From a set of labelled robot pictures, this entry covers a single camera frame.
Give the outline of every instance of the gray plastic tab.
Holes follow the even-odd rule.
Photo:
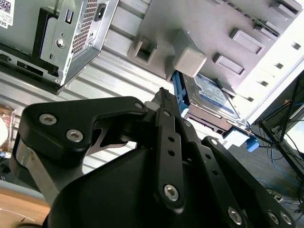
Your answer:
[[[224,3],[223,0],[213,0],[216,4],[221,5]]]
[[[230,38],[239,43],[240,45],[244,46],[251,52],[255,53],[256,55],[260,55],[265,49],[264,44],[260,43],[259,41],[239,29],[233,30],[230,34]]]
[[[242,77],[243,74],[246,72],[243,67],[231,61],[230,59],[220,55],[219,53],[215,55],[215,57],[213,58],[213,62],[239,77]]]
[[[270,6],[285,18],[295,18],[298,11],[292,12],[289,8],[280,3],[274,3]]]
[[[137,45],[133,55],[134,58],[146,65],[150,64],[157,50],[157,44],[141,36],[137,37],[135,43]]]
[[[273,40],[277,40],[278,37],[276,37],[275,35],[273,35],[271,32],[267,31],[265,28],[262,28],[261,26],[255,26],[254,27],[255,30],[257,30],[259,33],[261,33],[262,35],[266,36],[269,39],[273,39]]]
[[[302,5],[295,0],[277,0],[277,2],[285,5],[287,8],[289,8],[291,11],[302,11]]]
[[[222,91],[226,92],[227,94],[229,94],[231,96],[236,96],[237,95],[237,93],[234,91],[234,89],[230,85],[228,85],[224,82],[221,82],[218,79],[217,79],[217,84],[220,87],[220,89]]]

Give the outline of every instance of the sticker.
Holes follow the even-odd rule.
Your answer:
[[[15,0],[0,0],[0,26],[13,25]]]
[[[225,97],[218,84],[200,74],[194,78],[194,81],[201,89],[199,91],[201,98],[209,101],[210,103],[224,109],[231,114],[235,114],[231,103]]]

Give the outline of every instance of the mounting hole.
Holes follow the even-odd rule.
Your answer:
[[[57,40],[56,40],[56,45],[57,45],[57,47],[60,48],[60,49],[66,48],[66,43],[64,42],[63,39],[57,39]]]
[[[213,174],[216,175],[216,176],[218,176],[218,174],[219,174],[216,170],[212,170],[212,172],[213,172]]]
[[[171,114],[168,113],[167,111],[163,111],[163,113],[164,113],[166,116],[171,116]]]
[[[211,159],[211,156],[209,154],[206,153],[205,155],[208,159]]]
[[[172,137],[168,137],[170,142],[174,142],[175,140]]]
[[[172,157],[175,156],[175,153],[172,150],[168,150],[168,154],[171,155]]]
[[[135,103],[135,106],[138,107],[138,108],[140,108],[140,109],[143,108],[143,106],[140,103]]]

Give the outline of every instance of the power supply vent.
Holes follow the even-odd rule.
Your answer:
[[[97,9],[98,0],[88,0],[86,5],[86,11],[84,14],[84,20],[81,24],[81,31],[78,35],[75,36],[73,40],[73,50],[74,54],[83,50],[86,44],[86,40],[88,37],[88,33],[92,24],[92,20],[94,19],[94,14]]]

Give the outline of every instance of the hard drive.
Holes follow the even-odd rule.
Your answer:
[[[198,121],[223,136],[232,128],[249,132],[248,124],[241,118],[230,96],[216,82],[201,74],[194,78],[179,75],[186,90],[184,102],[189,106],[186,118]]]

